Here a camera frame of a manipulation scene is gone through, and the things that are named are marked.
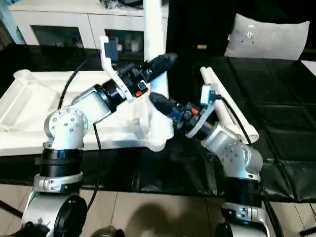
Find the tiled floor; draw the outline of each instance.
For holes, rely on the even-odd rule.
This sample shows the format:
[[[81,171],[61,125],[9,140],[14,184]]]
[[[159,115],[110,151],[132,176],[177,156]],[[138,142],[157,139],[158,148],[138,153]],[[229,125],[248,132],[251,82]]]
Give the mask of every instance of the tiled floor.
[[[0,199],[23,211],[30,191],[30,187],[0,185]],[[91,195],[92,191],[81,193],[87,202]],[[221,200],[208,198],[99,192],[81,236],[112,225],[123,229],[127,237],[213,237],[217,223],[223,220],[221,204]],[[316,226],[309,204],[272,205],[285,237],[298,237],[304,228]],[[18,218],[0,210],[0,236],[19,228]]]

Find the white pillow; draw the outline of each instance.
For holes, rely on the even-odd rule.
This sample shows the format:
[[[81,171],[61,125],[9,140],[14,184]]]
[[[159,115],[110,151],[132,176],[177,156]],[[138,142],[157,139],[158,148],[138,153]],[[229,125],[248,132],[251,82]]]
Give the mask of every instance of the white pillow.
[[[306,44],[310,22],[263,23],[236,14],[225,56],[297,60]]]

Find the white tube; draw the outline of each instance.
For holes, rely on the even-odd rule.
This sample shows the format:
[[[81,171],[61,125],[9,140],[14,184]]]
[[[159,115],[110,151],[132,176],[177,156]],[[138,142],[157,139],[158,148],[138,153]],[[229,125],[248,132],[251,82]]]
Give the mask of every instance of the white tube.
[[[209,84],[213,84],[214,82],[212,81],[212,78],[210,76],[210,74],[208,73],[208,70],[205,67],[201,67],[200,69],[202,77],[204,79],[204,83],[206,85]],[[242,131],[238,128],[238,126],[236,126],[232,120],[232,118],[230,117],[226,106],[224,105],[224,102],[221,100],[217,100],[215,102],[215,112],[216,115],[218,117],[219,123],[229,129],[230,131],[232,131],[233,133],[242,136]]]
[[[145,12],[145,60],[151,60],[165,53],[161,0],[144,0]],[[150,90],[169,97],[167,73],[151,82]],[[173,137],[172,121],[152,106],[149,139],[155,144],[166,143]]]
[[[238,108],[238,106],[236,105],[234,100],[232,99],[232,97],[229,95],[228,91],[225,89],[225,87],[223,86],[221,81],[218,79],[218,77],[214,73],[213,69],[211,67],[209,67],[209,68],[207,68],[207,71],[210,75],[212,82],[214,82],[214,84],[217,85],[217,92],[227,100],[227,102],[230,104],[230,106],[232,107],[232,109],[234,110],[236,115],[238,116],[241,124],[243,125],[244,129],[246,130],[246,132],[250,138],[250,141],[256,142],[259,139],[259,134],[258,134],[257,130],[247,121],[247,119],[242,114],[242,112],[240,111],[240,109]],[[235,125],[238,126],[238,123],[237,123],[236,119],[234,118],[234,116],[231,115],[231,118],[233,119]],[[246,140],[245,136],[243,134],[241,134],[241,135],[242,135],[242,139],[241,139],[242,142],[247,144],[247,140]]]

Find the table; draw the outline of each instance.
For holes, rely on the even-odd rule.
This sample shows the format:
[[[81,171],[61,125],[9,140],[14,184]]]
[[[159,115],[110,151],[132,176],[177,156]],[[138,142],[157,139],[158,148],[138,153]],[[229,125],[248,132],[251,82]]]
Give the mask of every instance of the table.
[[[71,71],[93,53],[91,49],[11,45],[0,53],[0,96],[17,70]],[[284,60],[210,57],[186,70],[184,63],[179,64],[174,70],[180,66],[182,71],[169,77],[172,97],[198,101],[202,85],[198,70],[211,66],[257,128],[260,139],[254,147],[264,158],[262,177],[269,199],[315,202],[315,76],[301,62]],[[98,58],[84,68],[101,69]],[[0,183],[32,185],[39,171],[36,157],[0,157]],[[84,188],[95,184],[97,158],[97,151],[84,152]],[[181,134],[175,134],[160,153],[147,148],[104,150],[102,170],[100,188],[108,191],[221,197],[224,190],[219,160]]]

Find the red button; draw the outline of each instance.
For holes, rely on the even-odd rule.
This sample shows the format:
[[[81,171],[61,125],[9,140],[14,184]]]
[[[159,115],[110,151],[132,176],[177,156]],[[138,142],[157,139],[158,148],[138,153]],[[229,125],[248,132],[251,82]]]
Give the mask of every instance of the red button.
[[[198,110],[196,108],[192,109],[192,114],[197,115],[198,114]]]
[[[139,96],[141,96],[143,93],[139,90],[139,91],[137,91],[136,92],[136,97],[139,97]]]

